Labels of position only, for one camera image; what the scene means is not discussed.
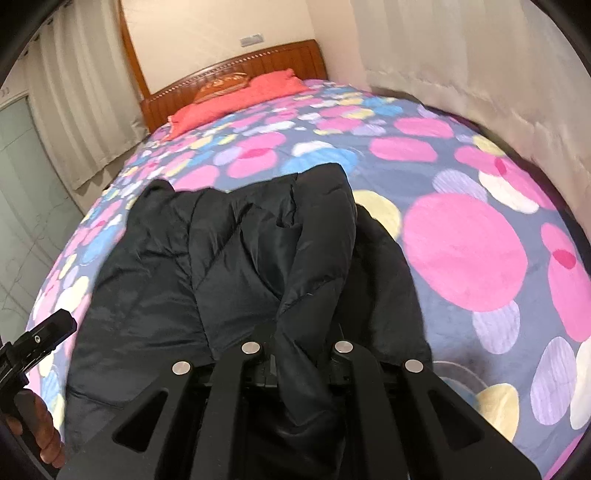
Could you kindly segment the person's left hand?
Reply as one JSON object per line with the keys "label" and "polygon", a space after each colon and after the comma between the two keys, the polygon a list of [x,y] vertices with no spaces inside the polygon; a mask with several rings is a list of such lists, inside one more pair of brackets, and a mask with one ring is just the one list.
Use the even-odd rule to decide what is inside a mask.
{"label": "person's left hand", "polygon": [[65,448],[45,402],[29,389],[21,390],[15,396],[14,401],[24,422],[14,416],[7,415],[6,422],[11,432],[16,436],[21,436],[23,426],[26,425],[40,449],[42,462],[61,469],[65,464]]}

